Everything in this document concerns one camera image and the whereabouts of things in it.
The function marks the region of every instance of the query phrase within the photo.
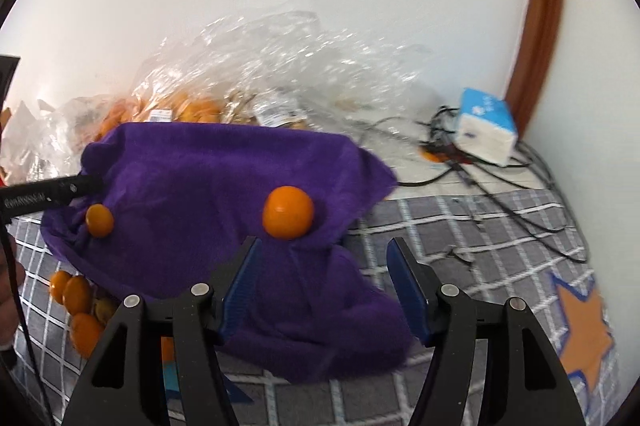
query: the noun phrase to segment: metal screw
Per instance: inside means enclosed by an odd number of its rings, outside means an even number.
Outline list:
[[[449,296],[450,298],[454,298],[458,294],[460,294],[460,289],[455,285],[447,283],[440,287],[440,292],[442,292],[445,296]]]
[[[209,292],[209,286],[206,283],[196,283],[191,287],[191,294],[194,296],[204,296]]]
[[[511,308],[517,311],[523,311],[527,308],[527,304],[524,302],[522,298],[511,298],[509,300],[509,304]]]
[[[132,294],[124,298],[124,306],[127,309],[135,307],[138,303],[140,303],[140,296],[138,296],[137,294]]]

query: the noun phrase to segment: power cord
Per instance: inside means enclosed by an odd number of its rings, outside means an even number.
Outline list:
[[[11,286],[11,294],[14,298],[15,308],[18,311],[18,320],[20,321],[20,326],[22,327],[22,332],[24,333],[24,340],[27,344],[27,352],[29,354],[29,359],[33,367],[33,372],[36,376],[36,382],[38,383],[38,388],[40,389],[40,393],[42,394],[42,401],[44,403],[44,408],[47,413],[47,418],[49,419],[49,423],[51,426],[56,426],[56,422],[53,419],[53,412],[51,411],[51,403],[49,402],[49,396],[47,395],[47,392],[44,388],[42,376],[40,375],[40,369],[38,368],[38,363],[36,362],[36,356],[33,352],[33,345],[31,344],[31,336],[29,334],[29,327],[27,326],[27,319],[24,316],[24,310],[22,309],[22,303],[20,301],[20,293],[18,291],[18,275],[16,271],[16,259],[14,256],[14,250],[11,247],[11,240],[9,239],[9,233],[6,230],[6,227],[1,224],[0,224],[0,244],[4,249],[4,256],[6,257],[7,273],[9,274],[9,285]]]
[[[464,165],[471,165],[483,171],[484,173],[488,174],[489,176],[501,182],[509,184],[510,186],[517,187],[518,189],[530,189],[530,187],[528,186],[524,186],[523,184],[513,182],[512,180],[506,179],[486,168],[486,167],[496,167],[497,165],[491,164],[490,162],[482,160],[480,157],[476,157],[475,155],[465,153],[459,150],[455,146],[455,144],[452,141],[452,138],[450,137],[450,135],[454,134],[455,132],[452,129],[450,129],[450,127],[447,126],[447,122],[449,121],[445,120],[444,117],[447,117],[450,120],[455,116],[457,112],[458,112],[457,108],[451,108],[449,106],[441,106],[440,108],[438,108],[437,112],[429,122],[411,120],[406,117],[385,117],[384,119],[381,119],[373,123],[372,125],[368,126],[362,133],[358,144],[362,145],[364,143],[366,139],[366,134],[369,131],[377,128],[377,126],[379,126],[380,124],[388,122],[390,120],[412,121],[415,124],[418,124],[420,126],[427,128],[428,139],[425,141],[419,142],[419,145],[425,151],[435,153],[435,154],[446,155],[447,157],[446,162],[449,165],[449,168],[443,173],[425,181],[421,181],[421,182],[399,181],[398,182],[399,186],[404,186],[404,187],[427,186],[428,184],[433,184],[441,180],[442,178],[446,177],[447,175],[455,171],[467,186],[477,187],[485,197],[491,200],[497,207],[500,207],[500,209],[503,210],[516,223],[516,225],[518,225],[524,232],[526,232],[528,236],[532,237],[534,240],[540,243],[547,250],[549,250],[554,254],[557,254],[566,258],[572,263],[577,263],[577,264],[587,263],[589,260],[589,248],[588,248],[586,239],[584,237],[584,234],[582,233],[580,227],[577,224],[575,215],[572,212],[570,206],[568,205],[566,201],[566,197],[558,188],[556,180],[553,177],[553,174],[551,173],[551,170],[548,164],[542,159],[540,154],[528,144],[524,143],[523,141],[519,141],[516,144],[516,151],[525,160],[521,160],[518,157],[511,157],[511,163],[501,168],[502,169],[513,169],[513,168],[529,169],[537,176],[537,178],[539,178],[539,180],[543,183],[546,189],[549,189],[558,197],[558,199],[560,199],[563,206],[562,213],[564,216],[563,218],[564,224],[557,228],[547,228],[544,225],[540,225],[537,222],[532,221],[520,215],[519,213],[511,209],[508,205],[503,203],[493,193],[490,193],[481,183],[476,181],[475,178],[473,178],[473,176],[468,171],[465,170],[465,168],[463,167]],[[573,228],[576,230],[576,232],[580,236],[580,239],[584,245],[585,254],[583,258],[574,257],[570,254],[567,254],[559,250],[557,247],[547,243],[544,240],[545,237],[538,236],[536,232],[533,232],[531,230],[531,228],[534,228],[538,232],[549,233],[553,235],[553,234],[557,234],[559,232],[565,231],[570,226],[569,222],[572,222]]]

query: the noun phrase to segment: star pattern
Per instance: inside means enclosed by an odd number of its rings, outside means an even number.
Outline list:
[[[591,282],[587,295],[552,276],[569,331],[562,338],[560,361],[568,377],[580,377],[590,397],[598,385],[602,359],[614,345],[602,314],[602,298]]]

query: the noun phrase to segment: black cable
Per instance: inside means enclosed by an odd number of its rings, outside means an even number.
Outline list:
[[[432,179],[429,179],[428,181],[420,181],[420,182],[400,182],[398,181],[398,186],[401,187],[422,187],[422,186],[428,186],[429,184],[433,184],[434,182],[439,181],[440,179],[443,179],[444,177],[446,177],[449,173],[451,173],[451,171],[453,171],[453,168],[449,168],[447,171],[444,171],[444,173],[441,173],[439,175],[436,175],[435,177],[433,177]]]
[[[4,249],[4,256],[6,258],[7,265],[7,273],[9,274],[9,285],[11,286],[11,293],[14,297],[15,308],[18,311],[18,319],[20,321],[20,326],[22,327],[22,332],[24,333],[24,340],[27,344],[27,352],[29,354],[29,359],[31,360],[31,364],[33,365],[33,371],[36,375],[36,382],[38,383],[38,388],[40,389],[40,393],[42,393],[42,401],[44,402],[44,407],[47,412],[47,417],[51,426],[56,426],[56,422],[53,419],[53,412],[51,411],[51,403],[49,402],[49,396],[44,388],[44,383],[42,382],[42,376],[40,375],[40,369],[38,368],[38,363],[36,362],[36,356],[33,353],[33,345],[31,345],[31,336],[29,335],[29,328],[27,326],[27,319],[24,317],[24,310],[22,309],[22,303],[20,302],[20,293],[18,291],[18,275],[16,271],[16,259],[14,256],[14,250],[11,247],[11,241],[9,239],[9,233],[6,230],[6,227],[0,223],[0,244]]]
[[[427,124],[427,123],[422,123],[422,122],[417,122],[417,121],[412,121],[411,119],[407,119],[407,117],[402,117],[399,115],[392,115],[391,117],[385,117],[384,119],[380,119],[378,121],[375,121],[373,124],[370,124],[369,126],[367,126],[366,128],[364,128],[364,130],[362,131],[362,134],[360,135],[360,138],[358,139],[358,146],[362,146],[364,144],[364,141],[367,137],[367,133],[374,130],[375,128],[377,128],[378,126],[380,126],[383,122],[388,122],[390,120],[404,120],[404,121],[409,121],[409,122],[415,122],[417,124]]]
[[[488,174],[489,176],[493,177],[494,179],[497,179],[497,180],[499,180],[501,182],[504,182],[505,184],[509,184],[510,186],[517,187],[518,189],[531,189],[529,186],[524,186],[523,184],[519,184],[517,182],[510,181],[509,179],[505,179],[504,177],[501,177],[500,175],[496,175],[493,171],[489,171],[489,170],[483,168],[480,164],[473,164],[473,166],[475,168],[478,168],[480,171],[484,171],[484,173]]]
[[[536,152],[531,146],[519,141],[516,144],[516,150],[519,151],[522,156],[526,159],[526,161],[522,161],[517,157],[511,157],[511,159],[513,161],[516,162],[516,164],[510,164],[507,165],[505,168],[529,168],[533,171],[533,173],[540,179],[540,181],[542,181],[542,183],[545,185],[545,187],[549,190],[551,190],[552,192],[554,192],[555,194],[558,195],[558,197],[561,199],[562,204],[564,205],[563,208],[563,214],[564,214],[564,222],[565,224],[562,227],[559,227],[557,229],[548,229],[546,227],[544,227],[543,225],[540,225],[534,221],[530,221],[529,219],[525,218],[524,216],[520,215],[519,213],[517,213],[516,211],[514,211],[513,209],[511,209],[508,205],[505,205],[504,203],[502,203],[502,201],[500,201],[495,195],[491,194],[488,190],[486,190],[480,183],[478,183],[478,181],[476,181],[469,173],[468,171],[466,171],[462,164],[460,159],[463,159],[464,161],[468,161],[470,164],[472,164],[473,166],[475,166],[476,168],[479,168],[480,170],[484,171],[485,173],[489,174],[490,176],[500,180],[501,182],[505,182],[507,184],[510,184],[511,186],[514,187],[518,187],[519,189],[529,189],[527,186],[523,186],[522,184],[518,184],[515,183],[513,181],[510,181],[508,179],[505,179],[503,177],[501,177],[500,175],[497,175],[495,173],[493,173],[492,171],[489,171],[485,168],[482,167],[482,165],[485,166],[496,166],[494,164],[491,164],[487,161],[484,161],[482,159],[480,159],[479,157],[475,157],[471,154],[467,154],[465,152],[460,151],[459,149],[456,148],[456,146],[453,144],[452,139],[449,137],[450,135],[450,131],[446,131],[446,129],[444,128],[444,126],[442,125],[442,115],[443,114],[452,114],[454,113],[455,110],[454,109],[447,109],[447,107],[443,106],[441,107],[436,114],[433,116],[433,118],[431,119],[431,122],[429,123],[429,128],[430,128],[430,141],[426,144],[426,147],[431,147],[432,149],[437,147],[440,147],[441,149],[443,149],[443,152],[446,153],[446,148],[449,147],[450,149],[453,149],[455,151],[455,153],[449,153],[447,154],[449,156],[449,164],[451,164],[451,168],[453,170],[456,171],[456,173],[460,176],[461,180],[468,186],[477,186],[478,189],[480,189],[482,191],[482,193],[484,194],[484,196],[486,196],[487,198],[489,198],[496,206],[500,207],[519,227],[521,227],[530,237],[532,237],[533,239],[535,239],[537,242],[539,242],[540,244],[542,244],[543,247],[545,247],[546,249],[548,249],[549,251],[558,254],[564,258],[566,258],[567,260],[574,262],[574,263],[587,263],[588,262],[588,246],[586,243],[586,240],[584,239],[584,235],[582,234],[580,228],[578,227],[577,223],[576,223],[576,219],[574,216],[574,213],[571,211],[571,208],[569,207],[569,205],[566,203],[566,199],[564,197],[564,195],[560,192],[560,190],[558,189],[558,186],[556,184],[555,179],[553,178],[553,175],[551,174],[550,168],[548,167],[548,165],[546,164],[546,162],[542,159],[542,157],[540,157],[540,155],[538,154],[538,152]],[[531,232],[529,225],[532,226],[533,228],[538,229],[539,231],[543,231],[543,232],[547,232],[550,234],[556,234],[558,232],[564,231],[565,229],[567,229],[567,227],[569,226],[569,222],[573,222],[576,231],[578,232],[578,235],[580,236],[580,239],[582,240],[583,246],[584,246],[584,250],[585,250],[585,258],[581,259],[581,258],[574,258],[570,255],[568,255],[565,252],[562,252],[561,250],[559,250],[558,248],[548,244],[546,241],[543,240],[543,238],[537,236],[534,232]]]
[[[492,193],[488,192],[486,189],[484,189],[484,187],[481,186],[481,184],[479,184],[478,182],[474,181],[474,185],[480,189],[480,191],[482,191],[482,193],[484,193],[484,195],[489,198],[495,205],[498,205],[505,213],[508,213],[508,215],[510,215],[512,218],[513,216],[515,216],[516,218],[513,218],[513,221],[524,231],[526,232],[530,237],[532,237],[533,239],[536,240],[536,242],[542,244],[544,247],[546,247],[548,250],[550,250],[551,252],[558,254],[564,258],[566,258],[567,260],[569,260],[572,263],[578,263],[578,264],[584,264],[587,263],[589,261],[589,257],[588,257],[588,249],[586,247],[585,242],[583,241],[583,247],[585,250],[585,258],[574,258],[573,256],[562,252],[561,250],[559,250],[557,247],[552,246],[551,244],[547,243],[546,241],[543,240],[542,237],[537,236],[535,233],[531,232],[529,230],[529,228],[527,227],[527,223],[531,223],[529,220],[527,220],[526,218],[524,218],[522,215],[519,215],[518,213],[516,213],[513,209],[511,209],[509,206],[503,204],[500,199],[498,199],[498,197],[496,197],[495,195],[493,195]]]

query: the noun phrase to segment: purple cloth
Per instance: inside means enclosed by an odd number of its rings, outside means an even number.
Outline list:
[[[393,369],[411,336],[399,304],[335,245],[388,195],[393,173],[338,135],[240,125],[129,123],[82,155],[106,189],[46,211],[49,249],[113,295],[174,297],[207,281],[248,235],[262,239],[254,301],[224,350],[292,382]],[[311,231],[276,240],[262,207],[276,187],[313,199]],[[115,228],[91,237],[84,213],[103,203]]]

